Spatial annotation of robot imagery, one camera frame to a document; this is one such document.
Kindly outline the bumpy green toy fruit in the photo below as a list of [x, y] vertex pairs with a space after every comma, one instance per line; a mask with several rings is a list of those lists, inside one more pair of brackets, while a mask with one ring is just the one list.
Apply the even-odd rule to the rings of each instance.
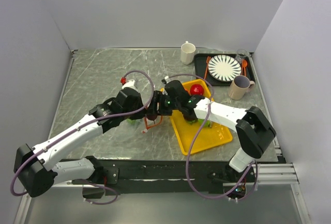
[[128, 122], [128, 124], [130, 124], [131, 126], [137, 124], [137, 120], [132, 120], [132, 119], [130, 119], [130, 118], [127, 119], [127, 122]]

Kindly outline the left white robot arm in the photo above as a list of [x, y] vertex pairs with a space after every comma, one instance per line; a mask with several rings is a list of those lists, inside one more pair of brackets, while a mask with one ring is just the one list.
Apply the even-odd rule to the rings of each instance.
[[21, 145], [16, 151], [14, 177], [19, 180], [30, 197], [38, 197], [54, 184], [65, 181], [73, 172], [78, 178], [97, 183], [102, 179], [102, 169], [92, 159], [83, 158], [69, 165], [59, 162], [86, 141], [104, 134], [120, 123], [144, 111], [141, 94], [126, 87], [116, 97], [95, 105], [77, 123], [53, 138], [34, 147]]

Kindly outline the maroon toy passion fruit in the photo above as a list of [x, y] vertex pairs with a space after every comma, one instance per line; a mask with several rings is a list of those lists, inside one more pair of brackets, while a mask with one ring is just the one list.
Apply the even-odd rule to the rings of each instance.
[[150, 121], [155, 121], [158, 118], [157, 114], [147, 114], [146, 118]]

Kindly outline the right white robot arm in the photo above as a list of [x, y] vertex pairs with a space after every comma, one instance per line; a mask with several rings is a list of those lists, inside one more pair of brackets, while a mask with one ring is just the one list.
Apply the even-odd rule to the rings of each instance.
[[181, 112], [189, 121], [207, 119], [237, 133], [240, 148], [226, 169], [227, 178], [233, 182], [244, 176], [244, 170], [262, 157], [276, 137], [275, 129], [258, 107], [235, 108], [205, 96], [190, 95], [178, 80], [168, 82], [162, 91], [154, 91], [146, 116], [170, 116], [174, 110]]

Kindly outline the clear zip top bag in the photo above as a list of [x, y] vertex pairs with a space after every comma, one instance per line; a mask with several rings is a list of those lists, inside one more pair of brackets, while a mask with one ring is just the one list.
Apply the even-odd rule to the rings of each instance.
[[137, 120], [137, 121], [143, 120], [145, 128], [143, 129], [142, 133], [147, 133], [149, 129], [152, 129], [152, 128], [156, 127], [157, 125], [160, 125], [163, 120], [162, 116], [158, 116], [158, 118], [155, 121], [150, 121], [146, 118], [146, 109], [149, 106], [151, 100], [149, 101], [148, 104], [143, 104], [141, 98], [129, 100], [130, 111], [134, 111], [141, 107], [144, 107], [139, 112], [132, 114], [128, 117], [132, 120]]

